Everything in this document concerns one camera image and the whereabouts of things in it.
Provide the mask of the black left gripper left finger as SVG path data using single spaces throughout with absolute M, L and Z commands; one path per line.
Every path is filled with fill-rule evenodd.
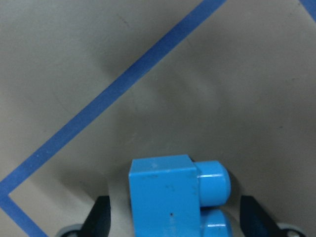
M 99 196 L 83 223 L 80 237 L 107 237 L 111 228 L 111 203 L 109 196 Z

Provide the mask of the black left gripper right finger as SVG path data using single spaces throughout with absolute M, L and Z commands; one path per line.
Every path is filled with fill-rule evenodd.
M 241 196 L 240 228 L 245 237 L 282 237 L 282 231 L 253 196 Z

